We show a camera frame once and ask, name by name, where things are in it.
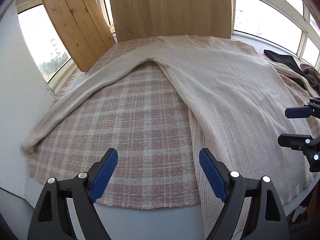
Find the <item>dark brown garment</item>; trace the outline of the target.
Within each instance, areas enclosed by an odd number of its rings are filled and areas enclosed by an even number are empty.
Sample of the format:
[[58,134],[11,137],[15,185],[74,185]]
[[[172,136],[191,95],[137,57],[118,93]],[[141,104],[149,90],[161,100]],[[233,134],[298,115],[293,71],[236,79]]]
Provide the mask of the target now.
[[320,93],[320,75],[317,70],[308,64],[300,65],[303,73],[305,74],[305,78],[308,80],[310,86],[319,94]]

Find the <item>black pants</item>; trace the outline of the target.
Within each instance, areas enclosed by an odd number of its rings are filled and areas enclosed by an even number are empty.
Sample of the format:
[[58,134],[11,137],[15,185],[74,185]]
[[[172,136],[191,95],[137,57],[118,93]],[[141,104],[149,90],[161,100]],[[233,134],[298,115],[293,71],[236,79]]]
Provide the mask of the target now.
[[292,71],[304,77],[308,82],[309,78],[307,75],[298,67],[295,59],[291,55],[280,55],[271,50],[264,50],[264,54],[273,62],[282,63],[289,67]]

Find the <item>large light wooden board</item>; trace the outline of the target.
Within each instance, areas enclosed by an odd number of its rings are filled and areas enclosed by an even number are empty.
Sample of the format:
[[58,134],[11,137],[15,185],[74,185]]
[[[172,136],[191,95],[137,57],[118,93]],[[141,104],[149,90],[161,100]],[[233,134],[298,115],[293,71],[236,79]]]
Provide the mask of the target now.
[[110,2],[118,41],[161,35],[231,37],[231,0]]

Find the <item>knotty pine plank board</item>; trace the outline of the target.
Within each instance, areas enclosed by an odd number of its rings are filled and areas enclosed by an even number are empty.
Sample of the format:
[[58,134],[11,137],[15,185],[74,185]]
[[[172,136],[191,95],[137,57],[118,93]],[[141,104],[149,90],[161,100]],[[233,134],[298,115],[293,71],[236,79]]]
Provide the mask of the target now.
[[80,71],[88,71],[116,44],[96,0],[42,0],[42,3]]

